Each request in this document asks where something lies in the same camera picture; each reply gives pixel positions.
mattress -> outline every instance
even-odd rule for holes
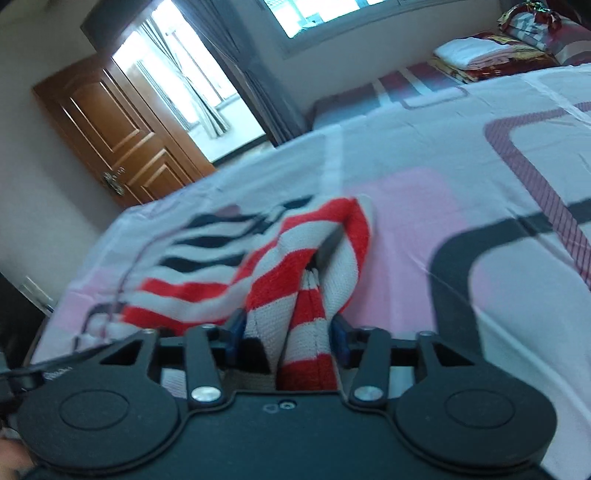
[[[127,210],[92,249],[34,360],[112,336],[171,232],[199,213],[367,195],[375,235],[345,311],[406,338],[437,330],[544,392],[543,465],[591,475],[591,67],[401,99]]]
[[[426,61],[394,70],[361,87],[319,100],[314,106],[313,129],[366,115],[381,106],[428,95],[458,84],[462,83]]]

silver bolt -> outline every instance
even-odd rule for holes
[[[384,396],[384,392],[378,387],[373,387],[372,385],[364,385],[363,387],[355,389],[353,395],[355,395],[355,398],[357,398],[357,400],[376,401]]]
[[[281,410],[293,410],[296,407],[296,402],[291,400],[284,400],[279,403],[279,408]]]
[[[216,387],[197,387],[191,392],[193,400],[202,403],[211,403],[212,401],[219,400],[221,396],[222,392]]]

wooden door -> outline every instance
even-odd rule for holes
[[[124,207],[163,198],[215,171],[172,114],[157,116],[111,58],[84,59],[34,92],[63,138]]]

doorway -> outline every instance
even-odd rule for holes
[[[160,3],[113,59],[132,83],[138,72],[148,81],[211,163],[221,164],[265,143],[271,147],[234,85],[171,0]]]

window sill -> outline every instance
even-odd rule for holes
[[[259,0],[261,7],[268,14],[280,41],[280,47],[285,59],[308,50],[331,38],[342,35],[370,23],[378,22],[395,15],[401,15],[413,10],[419,10],[436,5],[448,4],[461,0],[388,0],[386,2],[365,7],[356,12],[335,18],[327,23],[318,25],[309,30],[299,32],[295,37],[289,38],[264,0]]]

